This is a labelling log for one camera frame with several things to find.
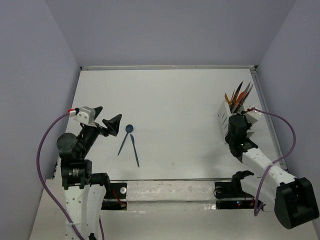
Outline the blue plastic spoon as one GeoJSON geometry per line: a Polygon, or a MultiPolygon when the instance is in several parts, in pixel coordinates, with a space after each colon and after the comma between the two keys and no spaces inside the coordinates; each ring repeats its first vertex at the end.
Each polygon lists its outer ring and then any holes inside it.
{"type": "Polygon", "coordinates": [[[125,142],[126,142],[126,139],[127,139],[128,135],[131,134],[131,133],[133,132],[133,130],[134,130],[134,126],[133,126],[132,124],[128,124],[128,125],[125,127],[125,132],[126,132],[126,134],[125,134],[125,136],[124,136],[124,138],[123,138],[123,141],[122,141],[122,143],[121,143],[121,145],[120,145],[120,148],[119,148],[119,150],[118,150],[118,153],[117,153],[118,156],[120,155],[120,153],[121,153],[121,151],[122,151],[122,149],[123,149],[123,146],[124,146],[124,144],[125,144],[125,142]]]}

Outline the teal plastic knife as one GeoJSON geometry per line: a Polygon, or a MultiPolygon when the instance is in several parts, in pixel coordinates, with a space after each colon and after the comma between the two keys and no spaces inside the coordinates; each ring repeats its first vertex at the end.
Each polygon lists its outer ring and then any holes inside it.
{"type": "Polygon", "coordinates": [[[136,149],[135,138],[131,133],[130,133],[130,139],[131,139],[132,146],[133,146],[133,151],[134,151],[136,164],[137,164],[137,167],[139,168],[140,167],[140,163],[139,163],[138,153],[137,153],[137,149],[136,149]]]}

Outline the patterned-handle metal knife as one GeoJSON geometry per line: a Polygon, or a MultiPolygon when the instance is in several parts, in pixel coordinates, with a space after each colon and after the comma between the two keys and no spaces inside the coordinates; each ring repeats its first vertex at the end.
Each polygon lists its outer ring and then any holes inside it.
{"type": "Polygon", "coordinates": [[[238,99],[238,95],[240,93],[241,87],[243,85],[243,81],[239,84],[239,86],[237,87],[237,89],[235,90],[235,93],[231,99],[231,105],[230,105],[230,110],[232,111],[233,108],[235,107],[236,101],[238,99]]]}

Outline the orange-red plastic knife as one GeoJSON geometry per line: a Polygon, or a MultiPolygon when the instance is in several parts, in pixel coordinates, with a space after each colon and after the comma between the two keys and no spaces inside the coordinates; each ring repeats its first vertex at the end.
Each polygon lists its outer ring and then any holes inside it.
{"type": "Polygon", "coordinates": [[[247,95],[247,93],[245,91],[243,91],[239,96],[238,99],[236,100],[236,104],[238,105],[242,105],[245,99],[245,96],[247,95]]]}

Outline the pink-handle metal knife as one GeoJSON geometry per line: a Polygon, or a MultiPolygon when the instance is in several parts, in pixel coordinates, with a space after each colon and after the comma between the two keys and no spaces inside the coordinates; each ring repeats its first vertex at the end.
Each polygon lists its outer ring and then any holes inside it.
{"type": "Polygon", "coordinates": [[[246,88],[246,90],[244,91],[243,97],[241,98],[241,102],[240,103],[244,103],[245,100],[247,99],[247,97],[249,96],[252,88],[253,88],[253,84],[249,84],[249,86],[246,88]]]}

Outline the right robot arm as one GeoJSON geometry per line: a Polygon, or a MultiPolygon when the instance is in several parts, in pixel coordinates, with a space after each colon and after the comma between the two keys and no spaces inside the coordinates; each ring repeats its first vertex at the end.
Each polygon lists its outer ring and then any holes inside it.
{"type": "Polygon", "coordinates": [[[320,216],[312,183],[305,177],[297,178],[277,165],[278,160],[270,160],[261,149],[250,140],[247,131],[251,123],[243,114],[232,114],[228,118],[225,141],[231,154],[255,174],[261,175],[254,190],[254,215],[266,206],[261,200],[264,184],[268,185],[265,195],[274,200],[273,210],[277,220],[286,229],[292,229],[320,216]]]}

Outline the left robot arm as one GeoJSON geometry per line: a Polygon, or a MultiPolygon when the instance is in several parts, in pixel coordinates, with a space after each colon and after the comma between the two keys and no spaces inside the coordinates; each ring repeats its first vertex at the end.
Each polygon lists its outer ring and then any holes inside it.
{"type": "Polygon", "coordinates": [[[68,117],[79,122],[81,130],[78,135],[66,132],[56,142],[68,213],[67,240],[99,238],[102,202],[110,194],[111,183],[106,172],[92,172],[93,163],[87,155],[98,136],[118,135],[122,119],[122,115],[118,114],[109,120],[103,119],[100,125],[95,120],[102,110],[101,106],[68,110],[68,117]]]}

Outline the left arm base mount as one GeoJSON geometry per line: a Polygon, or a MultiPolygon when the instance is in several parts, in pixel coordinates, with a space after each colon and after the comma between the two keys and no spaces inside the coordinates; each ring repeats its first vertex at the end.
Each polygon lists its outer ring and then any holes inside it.
{"type": "Polygon", "coordinates": [[[103,211],[125,211],[127,209],[126,182],[111,182],[110,190],[105,194],[101,209],[103,211]]]}

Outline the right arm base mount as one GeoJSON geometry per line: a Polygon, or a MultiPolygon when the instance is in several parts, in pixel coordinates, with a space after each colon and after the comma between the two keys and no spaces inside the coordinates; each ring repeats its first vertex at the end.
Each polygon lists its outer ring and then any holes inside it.
{"type": "Polygon", "coordinates": [[[254,174],[249,171],[236,172],[230,181],[217,181],[213,195],[216,198],[216,208],[218,210],[239,210],[254,209],[256,195],[251,195],[243,191],[241,181],[254,174]]]}

